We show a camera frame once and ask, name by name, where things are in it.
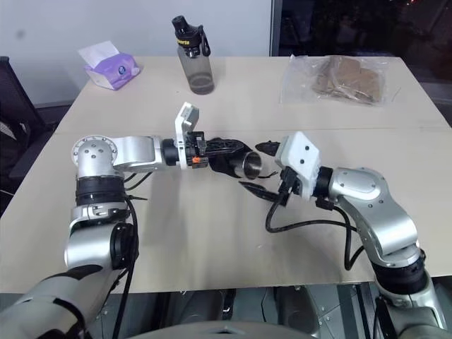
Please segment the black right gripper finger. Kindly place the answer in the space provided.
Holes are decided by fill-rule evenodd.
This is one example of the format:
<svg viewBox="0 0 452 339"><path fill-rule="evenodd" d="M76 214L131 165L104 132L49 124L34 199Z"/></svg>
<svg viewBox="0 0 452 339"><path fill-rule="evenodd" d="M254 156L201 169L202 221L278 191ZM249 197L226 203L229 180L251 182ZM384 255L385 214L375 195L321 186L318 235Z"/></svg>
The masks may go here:
<svg viewBox="0 0 452 339"><path fill-rule="evenodd" d="M277 142L277 141L266 141L266 142L258 143L255 146L257 151L265 153L269 156L275 156L279 147L280 147L280 142Z"/></svg>
<svg viewBox="0 0 452 339"><path fill-rule="evenodd" d="M243 186L247 191L249 191L254 196L261 198L272 203L278 202L279 194L267 190L264 186L259 184L254 184L252 182L239 181L239 184Z"/></svg>

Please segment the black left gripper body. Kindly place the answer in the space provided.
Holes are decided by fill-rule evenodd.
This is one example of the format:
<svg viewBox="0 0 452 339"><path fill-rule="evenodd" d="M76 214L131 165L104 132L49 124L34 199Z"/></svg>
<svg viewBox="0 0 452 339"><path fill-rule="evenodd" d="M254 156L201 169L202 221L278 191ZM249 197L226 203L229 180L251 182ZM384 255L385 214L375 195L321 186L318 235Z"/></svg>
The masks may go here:
<svg viewBox="0 0 452 339"><path fill-rule="evenodd" d="M205 168L209 165L206 155L207 141L203 131L191 131L186 134L185 154L186 163L192 169Z"/></svg>

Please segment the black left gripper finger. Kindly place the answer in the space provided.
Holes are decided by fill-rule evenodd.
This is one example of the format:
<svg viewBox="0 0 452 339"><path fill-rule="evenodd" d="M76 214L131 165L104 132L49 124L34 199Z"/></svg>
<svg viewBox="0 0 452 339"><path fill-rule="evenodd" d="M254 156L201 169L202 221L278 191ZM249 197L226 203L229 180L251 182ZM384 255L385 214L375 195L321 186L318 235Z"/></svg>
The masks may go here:
<svg viewBox="0 0 452 339"><path fill-rule="evenodd" d="M208 141L209 150L241 150L244 144L235 139L213 138Z"/></svg>
<svg viewBox="0 0 452 339"><path fill-rule="evenodd" d="M208 158L214 159L219 157L239 157L249 151L248 146L243 146L241 148L216 148L208 149Z"/></svg>

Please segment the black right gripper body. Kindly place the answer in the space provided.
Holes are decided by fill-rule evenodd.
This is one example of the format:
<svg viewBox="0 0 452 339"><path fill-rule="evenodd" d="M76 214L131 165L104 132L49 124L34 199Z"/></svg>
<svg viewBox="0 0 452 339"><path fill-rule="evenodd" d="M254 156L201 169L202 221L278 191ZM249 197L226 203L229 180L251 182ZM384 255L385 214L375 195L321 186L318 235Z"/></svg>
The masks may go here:
<svg viewBox="0 0 452 339"><path fill-rule="evenodd" d="M302 191L301 181L297 173L290 167L285 167L280 173L280 186L278 188L278 201L280 205L286 205L291 194L300 195Z"/></svg>

